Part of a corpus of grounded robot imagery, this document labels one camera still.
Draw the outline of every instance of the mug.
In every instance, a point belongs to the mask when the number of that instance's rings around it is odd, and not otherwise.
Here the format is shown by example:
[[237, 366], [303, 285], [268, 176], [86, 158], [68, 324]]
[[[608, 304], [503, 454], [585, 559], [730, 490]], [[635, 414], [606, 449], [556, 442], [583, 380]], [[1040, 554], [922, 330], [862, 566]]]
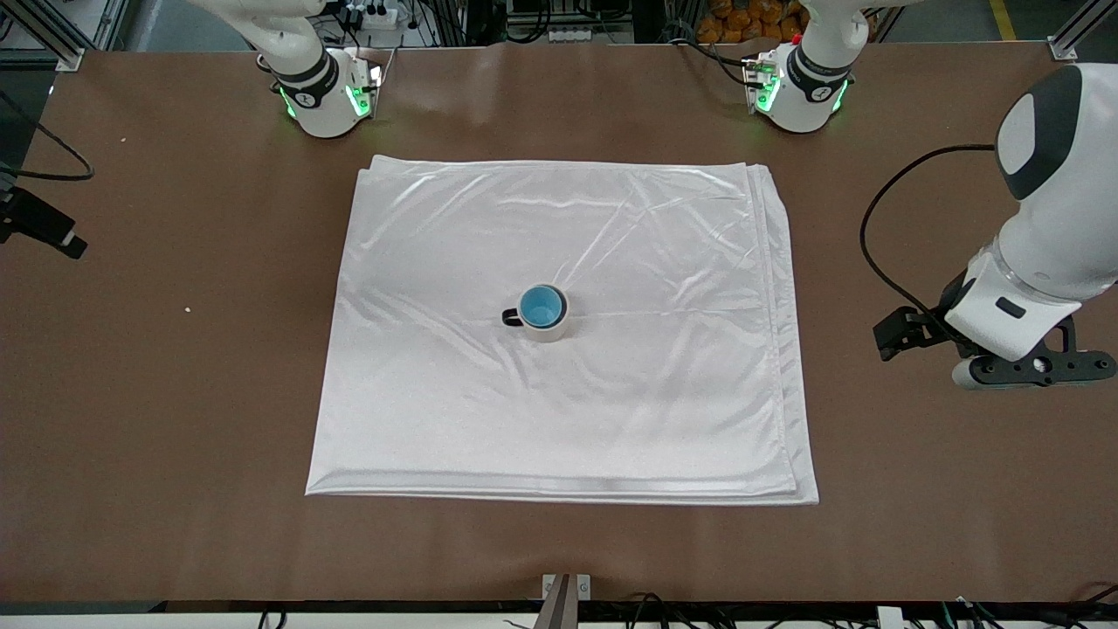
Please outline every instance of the mug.
[[501, 321], [505, 326], [524, 328], [524, 335], [537, 343], [551, 343], [567, 332], [569, 309], [566, 293], [551, 284], [537, 284], [520, 295], [517, 307], [501, 313]]

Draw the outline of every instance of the table surface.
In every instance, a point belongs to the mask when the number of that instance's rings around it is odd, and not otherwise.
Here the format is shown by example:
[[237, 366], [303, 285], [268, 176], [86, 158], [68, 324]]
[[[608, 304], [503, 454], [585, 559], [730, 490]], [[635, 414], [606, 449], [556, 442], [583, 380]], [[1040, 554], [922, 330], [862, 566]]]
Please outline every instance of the table surface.
[[[879, 361], [901, 299], [858, 226], [930, 149], [993, 141], [1043, 44], [866, 48], [821, 132], [750, 117], [685, 48], [402, 50], [378, 120], [302, 133], [252, 55], [91, 54], [45, 123], [86, 183], [28, 182], [79, 261], [0, 247], [0, 598], [1064, 600], [1118, 576], [1118, 383], [966, 392], [954, 350]], [[822, 502], [683, 508], [303, 496], [353, 184], [373, 154], [764, 163], [793, 235]], [[40, 135], [29, 164], [76, 168]], [[871, 247], [938, 295], [1016, 204], [989, 153], [937, 158]], [[1118, 350], [1111, 290], [1078, 317]]]

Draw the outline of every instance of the white cloth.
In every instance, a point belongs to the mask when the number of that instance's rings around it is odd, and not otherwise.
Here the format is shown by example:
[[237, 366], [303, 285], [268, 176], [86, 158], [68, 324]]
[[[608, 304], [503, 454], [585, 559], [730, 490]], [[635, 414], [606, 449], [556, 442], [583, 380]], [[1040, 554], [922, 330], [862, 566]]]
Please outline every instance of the white cloth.
[[[537, 344], [501, 311], [563, 288]], [[788, 222], [768, 169], [361, 171], [306, 493], [815, 504]]]

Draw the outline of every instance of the black mug handle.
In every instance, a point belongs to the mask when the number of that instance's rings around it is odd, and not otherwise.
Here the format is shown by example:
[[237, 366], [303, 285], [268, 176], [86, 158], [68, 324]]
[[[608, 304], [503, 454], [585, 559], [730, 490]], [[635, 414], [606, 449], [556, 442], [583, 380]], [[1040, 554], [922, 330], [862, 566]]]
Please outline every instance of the black mug handle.
[[505, 326], [511, 326], [513, 328], [519, 328], [524, 325], [524, 323], [520, 321], [520, 317], [517, 316], [515, 307], [510, 307], [504, 312], [502, 312], [501, 321], [504, 323]]

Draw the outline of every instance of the pile of orange objects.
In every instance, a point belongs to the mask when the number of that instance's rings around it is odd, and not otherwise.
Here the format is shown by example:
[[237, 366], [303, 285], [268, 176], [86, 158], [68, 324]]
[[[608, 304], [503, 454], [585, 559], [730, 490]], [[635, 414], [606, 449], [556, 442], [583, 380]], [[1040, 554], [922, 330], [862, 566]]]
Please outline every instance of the pile of orange objects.
[[699, 22], [695, 39], [700, 44], [737, 44], [756, 37], [780, 41], [804, 31], [811, 16], [797, 0], [709, 0], [710, 15]]

